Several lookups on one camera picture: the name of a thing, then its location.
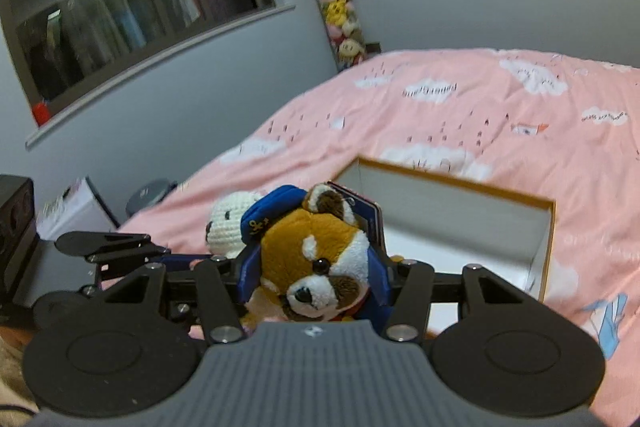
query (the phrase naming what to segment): yellow plush toy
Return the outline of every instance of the yellow plush toy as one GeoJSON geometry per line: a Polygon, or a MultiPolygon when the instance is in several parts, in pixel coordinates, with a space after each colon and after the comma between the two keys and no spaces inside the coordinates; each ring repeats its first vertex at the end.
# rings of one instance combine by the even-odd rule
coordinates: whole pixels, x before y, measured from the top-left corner
{"type": "Polygon", "coordinates": [[[243,319],[250,329],[264,320],[341,320],[369,290],[369,241],[347,201],[325,184],[295,190],[287,211],[274,198],[243,217],[261,235],[260,287],[243,319]]]}

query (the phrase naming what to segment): red object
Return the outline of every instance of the red object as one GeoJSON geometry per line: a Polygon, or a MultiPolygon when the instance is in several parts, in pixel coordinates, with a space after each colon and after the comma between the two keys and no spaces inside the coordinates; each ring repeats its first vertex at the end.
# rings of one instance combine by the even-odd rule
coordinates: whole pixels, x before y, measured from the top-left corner
{"type": "Polygon", "coordinates": [[[42,127],[49,120],[51,120],[51,113],[49,111],[49,107],[44,102],[37,103],[31,108],[31,112],[33,113],[33,118],[36,119],[36,123],[38,127],[42,127]]]}

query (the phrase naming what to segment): pink bedspread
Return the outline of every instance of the pink bedspread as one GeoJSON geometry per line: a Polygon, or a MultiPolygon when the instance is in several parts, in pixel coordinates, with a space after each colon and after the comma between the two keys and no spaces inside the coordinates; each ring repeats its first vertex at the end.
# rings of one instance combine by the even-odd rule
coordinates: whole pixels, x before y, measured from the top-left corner
{"type": "Polygon", "coordinates": [[[545,302],[599,340],[593,410],[626,426],[640,415],[639,84],[637,69],[538,52],[380,55],[289,102],[124,230],[204,253],[216,198],[308,188],[358,154],[555,199],[545,302]]]}

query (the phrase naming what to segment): cardboard box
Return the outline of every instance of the cardboard box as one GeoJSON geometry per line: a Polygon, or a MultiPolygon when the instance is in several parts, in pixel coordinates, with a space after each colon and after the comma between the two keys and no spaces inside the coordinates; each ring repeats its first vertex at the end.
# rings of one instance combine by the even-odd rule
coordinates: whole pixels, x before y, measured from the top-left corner
{"type": "MultiPolygon", "coordinates": [[[[334,182],[380,205],[389,256],[441,273],[478,263],[542,301],[554,201],[361,157],[334,182]]],[[[437,333],[457,320],[457,304],[434,304],[429,329],[437,333]]]]}

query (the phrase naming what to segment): ribbed gray surface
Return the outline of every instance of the ribbed gray surface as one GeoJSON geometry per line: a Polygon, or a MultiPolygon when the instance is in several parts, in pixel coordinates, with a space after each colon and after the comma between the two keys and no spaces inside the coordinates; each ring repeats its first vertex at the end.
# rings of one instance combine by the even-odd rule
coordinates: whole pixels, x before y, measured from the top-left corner
{"type": "Polygon", "coordinates": [[[380,339],[366,321],[264,324],[243,343],[209,349],[190,382],[159,406],[113,420],[47,412],[31,427],[603,427],[586,408],[504,418],[459,399],[417,346],[380,339]]]}

